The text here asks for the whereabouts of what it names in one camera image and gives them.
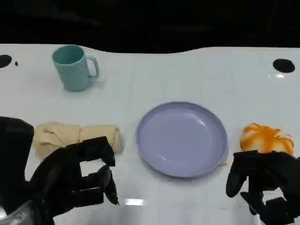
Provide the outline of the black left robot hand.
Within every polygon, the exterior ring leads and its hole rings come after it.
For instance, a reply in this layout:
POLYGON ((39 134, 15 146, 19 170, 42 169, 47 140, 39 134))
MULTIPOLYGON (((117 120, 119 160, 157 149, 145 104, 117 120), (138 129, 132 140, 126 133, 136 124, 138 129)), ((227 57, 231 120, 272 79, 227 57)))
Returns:
POLYGON ((102 204, 107 198, 119 203, 111 167, 112 147, 105 136, 58 148, 37 167, 28 188, 46 220, 73 208, 102 204), (83 176, 80 163, 101 159, 96 172, 83 176))

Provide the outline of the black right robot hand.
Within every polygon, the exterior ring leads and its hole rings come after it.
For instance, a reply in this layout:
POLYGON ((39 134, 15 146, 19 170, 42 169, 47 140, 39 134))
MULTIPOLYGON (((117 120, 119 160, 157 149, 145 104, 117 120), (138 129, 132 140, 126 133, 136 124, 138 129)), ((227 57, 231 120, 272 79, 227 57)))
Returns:
POLYGON ((288 225, 300 215, 300 160, 285 152, 234 153, 226 194, 240 194, 266 225, 288 225))

